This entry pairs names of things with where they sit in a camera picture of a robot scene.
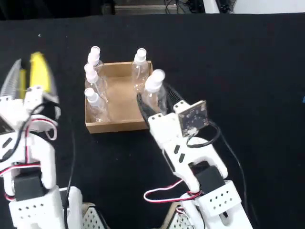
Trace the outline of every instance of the white bottle cap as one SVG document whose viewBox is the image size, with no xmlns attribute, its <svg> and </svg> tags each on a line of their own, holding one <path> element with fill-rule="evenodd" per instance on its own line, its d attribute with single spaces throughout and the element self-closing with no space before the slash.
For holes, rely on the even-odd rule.
<svg viewBox="0 0 305 229">
<path fill-rule="evenodd" d="M 144 48 L 140 48 L 137 51 L 137 54 L 134 56 L 134 62 L 136 63 L 143 63 L 146 61 L 146 50 Z"/>
<path fill-rule="evenodd" d="M 88 63 L 92 64 L 93 66 L 96 66 L 100 61 L 100 52 L 101 49 L 99 47 L 93 46 L 88 55 Z"/>
<path fill-rule="evenodd" d="M 93 90 L 93 88 L 88 87 L 85 90 L 85 96 L 87 97 L 88 102 L 92 106 L 98 106 L 100 103 L 99 95 Z"/>
<path fill-rule="evenodd" d="M 89 83 L 96 83 L 99 79 L 97 72 L 95 71 L 92 64 L 88 63 L 84 67 L 86 72 L 86 79 Z"/>
<path fill-rule="evenodd" d="M 160 90 L 162 82 L 165 79 L 165 72 L 161 69 L 156 69 L 148 77 L 145 83 L 145 90 L 154 93 Z"/>
</svg>

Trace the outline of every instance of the cable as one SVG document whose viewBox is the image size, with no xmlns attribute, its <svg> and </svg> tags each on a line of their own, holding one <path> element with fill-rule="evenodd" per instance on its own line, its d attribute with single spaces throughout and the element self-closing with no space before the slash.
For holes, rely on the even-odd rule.
<svg viewBox="0 0 305 229">
<path fill-rule="evenodd" d="M 6 193 L 4 193 L 4 197 L 6 198 L 7 201 L 10 201 L 10 202 L 16 200 L 15 196 L 9 196 L 9 195 L 6 194 Z"/>
<path fill-rule="evenodd" d="M 183 182 L 183 180 L 179 180 L 176 183 L 174 183 L 174 184 L 172 184 L 170 186 L 167 186 L 167 187 L 160 187 L 160 188 L 149 190 L 149 191 L 144 193 L 143 198 L 147 202 L 150 202 L 150 203 L 162 204 L 162 203 L 173 203 L 173 202 L 181 202 L 181 201 L 191 200 L 191 199 L 195 199 L 195 198 L 197 198 L 197 197 L 199 197 L 201 195 L 201 191 L 198 192 L 198 193 L 192 193 L 192 192 L 188 191 L 187 193 L 190 195 L 190 197 L 188 197 L 188 198 L 148 199 L 146 197 L 148 194 L 151 194 L 151 193 L 156 192 L 156 191 L 167 191 L 167 190 L 170 190 L 170 189 L 176 187 L 181 182 Z"/>
<path fill-rule="evenodd" d="M 233 157 L 237 161 L 238 167 L 240 169 L 240 172 L 241 172 L 241 175 L 242 175 L 242 180 L 243 180 L 243 187 L 244 187 L 244 211 L 245 211 L 246 215 L 248 216 L 247 184 L 246 184 L 246 180 L 245 180 L 245 175 L 244 175 L 243 167 L 242 167 L 242 165 L 241 165 L 237 155 L 234 153 L 234 151 L 232 150 L 232 148 L 228 144 L 227 140 L 225 139 L 225 137 L 224 137 L 220 127 L 215 122 L 213 122 L 212 120 L 209 120 L 208 123 L 217 130 L 217 133 L 216 133 L 215 137 L 212 140 L 210 140 L 210 141 L 208 141 L 206 143 L 203 143 L 203 144 L 188 145 L 188 142 L 191 140 L 192 137 L 194 137 L 194 135 L 192 135 L 190 138 L 187 139 L 186 145 L 189 148 L 201 148 L 201 147 L 213 144 L 219 138 L 219 136 L 222 138 L 222 140 L 224 141 L 225 145 L 229 149 L 230 153 L 233 155 Z"/>
<path fill-rule="evenodd" d="M 75 161 L 76 161 L 76 144 L 75 144 L 75 134 L 74 134 L 74 129 L 72 125 L 72 120 L 68 116 L 69 124 L 71 126 L 71 139 L 72 139 L 72 153 L 73 153 L 73 158 L 72 158 L 72 164 L 71 164 L 71 171 L 70 171 L 70 178 L 67 186 L 67 192 L 66 192 L 66 197 L 65 197 L 65 202 L 63 205 L 63 216 L 64 216 L 64 224 L 65 228 L 69 229 L 68 227 L 68 205 L 69 205 L 69 193 L 70 193 L 70 188 L 71 188 L 71 183 L 72 183 L 72 177 L 74 173 L 74 167 L 75 167 Z"/>
<path fill-rule="evenodd" d="M 47 131 L 45 131 L 46 136 L 51 140 L 51 141 L 55 141 L 57 138 L 57 128 L 56 125 L 47 119 L 44 118 L 35 118 L 32 119 L 29 123 L 29 125 L 27 126 L 26 130 L 25 130 L 25 163 L 29 163 L 30 157 L 29 157 L 29 147 L 27 146 L 27 138 L 29 137 L 29 133 L 30 133 L 30 126 L 33 122 L 46 122 L 46 123 L 50 123 L 51 126 L 53 127 L 54 130 L 54 136 L 51 138 L 49 133 Z"/>
<path fill-rule="evenodd" d="M 218 127 L 218 125 L 215 122 L 213 122 L 211 119 L 209 119 L 208 123 L 209 123 L 209 125 L 211 125 L 212 127 L 214 127 L 217 130 L 216 135 L 214 136 L 214 138 L 212 140 L 207 141 L 207 142 L 202 143 L 202 144 L 189 145 L 188 144 L 189 141 L 195 136 L 195 135 L 192 135 L 186 141 L 187 147 L 189 147 L 189 148 L 201 148 L 201 147 L 213 144 L 219 138 L 221 131 L 220 131 L 220 128 Z"/>
<path fill-rule="evenodd" d="M 165 4 L 165 13 L 167 13 L 167 14 L 171 14 L 170 11 L 169 11 L 169 9 L 168 9 L 168 6 L 169 6 L 169 4 L 171 4 L 172 1 L 173 1 L 173 0 L 170 0 L 168 3 L 166 3 L 166 0 L 164 0 L 164 4 Z"/>
<path fill-rule="evenodd" d="M 243 167 L 237 157 L 237 155 L 234 153 L 234 151 L 232 150 L 232 148 L 230 147 L 230 145 L 228 144 L 227 140 L 225 139 L 223 133 L 220 131 L 220 137 L 222 138 L 222 140 L 224 141 L 225 145 L 227 146 L 227 148 L 229 149 L 230 153 L 233 155 L 233 157 L 235 158 L 235 160 L 237 161 L 237 164 L 239 166 L 240 172 L 242 174 L 242 179 L 243 179 L 243 186 L 244 186 L 244 211 L 246 212 L 246 215 L 248 216 L 248 197 L 247 197 L 247 184 L 246 184 L 246 179 L 245 179 L 245 175 L 244 175 L 244 170 Z"/>
<path fill-rule="evenodd" d="M 36 167 L 40 167 L 40 163 L 39 162 L 35 162 L 35 163 L 32 163 L 32 164 L 17 164 L 17 165 L 13 165 L 13 166 L 10 166 L 2 171 L 0 171 L 0 177 L 13 170 L 13 169 L 16 169 L 16 168 L 36 168 Z"/>
<path fill-rule="evenodd" d="M 183 7 L 179 4 L 180 1 L 178 1 L 177 5 L 180 7 L 180 9 L 183 11 L 184 14 L 186 14 L 185 10 L 183 9 Z"/>
<path fill-rule="evenodd" d="M 31 116 L 35 113 L 35 111 L 38 108 L 40 108 L 41 106 L 46 106 L 46 105 L 50 105 L 50 104 L 59 107 L 58 103 L 55 103 L 55 102 L 52 102 L 52 101 L 47 101 L 47 102 L 41 103 L 41 104 L 37 105 L 36 107 L 34 107 L 34 109 L 30 112 L 29 117 L 22 123 L 22 125 L 20 127 L 20 129 L 18 131 L 17 140 L 16 140 L 16 143 L 15 143 L 13 149 L 11 150 L 11 152 L 9 154 L 5 155 L 5 157 L 0 159 L 0 163 L 7 161 L 8 159 L 10 159 L 14 155 L 14 153 L 15 153 L 15 151 L 16 151 L 19 143 L 20 143 L 21 135 L 22 135 L 22 132 L 24 130 L 24 127 L 26 126 L 27 122 L 31 119 Z"/>
</svg>

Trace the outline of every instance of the plastic bottle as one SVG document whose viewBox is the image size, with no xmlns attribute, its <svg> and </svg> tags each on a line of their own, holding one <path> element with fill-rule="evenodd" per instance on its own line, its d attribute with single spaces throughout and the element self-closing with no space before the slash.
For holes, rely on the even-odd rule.
<svg viewBox="0 0 305 229">
<path fill-rule="evenodd" d="M 92 88 L 89 87 L 85 90 L 85 96 L 88 101 L 87 111 L 90 121 L 94 123 L 110 121 L 107 104 Z"/>
<path fill-rule="evenodd" d="M 146 80 L 142 99 L 156 113 L 166 115 L 166 91 L 162 85 L 164 78 L 164 71 L 161 69 L 154 70 L 152 75 Z"/>
<path fill-rule="evenodd" d="M 146 50 L 138 49 L 132 63 L 132 83 L 136 93 L 143 93 L 145 81 L 149 76 L 148 62 L 146 61 Z"/>
<path fill-rule="evenodd" d="M 98 76 L 92 64 L 88 63 L 84 67 L 86 72 L 85 88 L 93 88 L 93 90 L 106 102 L 106 86 L 101 77 Z"/>
<path fill-rule="evenodd" d="M 88 63 L 92 64 L 95 71 L 97 72 L 98 76 L 102 78 L 104 81 L 105 88 L 108 87 L 107 85 L 107 77 L 105 75 L 104 69 L 103 69 L 103 62 L 100 60 L 100 53 L 101 49 L 98 46 L 93 46 L 91 48 L 91 51 L 88 55 Z"/>
</svg>

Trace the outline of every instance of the cardboard box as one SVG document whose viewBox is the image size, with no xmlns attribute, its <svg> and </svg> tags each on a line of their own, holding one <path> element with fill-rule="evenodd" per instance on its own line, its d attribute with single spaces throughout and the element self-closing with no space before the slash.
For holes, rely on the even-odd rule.
<svg viewBox="0 0 305 229">
<path fill-rule="evenodd" d="M 148 61 L 150 74 L 153 65 Z M 131 79 L 132 62 L 105 63 L 107 76 L 107 98 L 110 122 L 91 123 L 87 114 L 87 99 L 85 99 L 85 124 L 91 134 L 143 130 L 147 126 L 140 113 L 136 93 Z"/>
</svg>

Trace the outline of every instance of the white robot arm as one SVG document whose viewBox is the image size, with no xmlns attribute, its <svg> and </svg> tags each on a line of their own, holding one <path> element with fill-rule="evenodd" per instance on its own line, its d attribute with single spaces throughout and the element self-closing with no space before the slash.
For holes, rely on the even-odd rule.
<svg viewBox="0 0 305 229">
<path fill-rule="evenodd" d="M 194 137 L 209 123 L 205 101 L 189 105 L 181 100 L 173 105 L 172 113 L 151 116 L 144 114 L 147 108 L 139 96 L 138 104 L 173 174 L 196 194 L 181 201 L 177 212 L 187 216 L 194 229 L 252 229 L 233 182 L 225 180 L 225 164 L 212 144 L 200 147 L 207 141 Z M 190 198 L 190 192 L 180 199 Z"/>
<path fill-rule="evenodd" d="M 81 192 L 76 187 L 71 187 L 71 192 L 59 190 L 55 150 L 31 133 L 45 132 L 50 140 L 56 139 L 61 114 L 58 102 L 51 71 L 41 53 L 31 55 L 27 72 L 21 60 L 15 62 L 0 92 L 0 176 L 18 229 L 67 228 L 61 192 L 69 193 L 69 229 L 82 226 Z"/>
</svg>

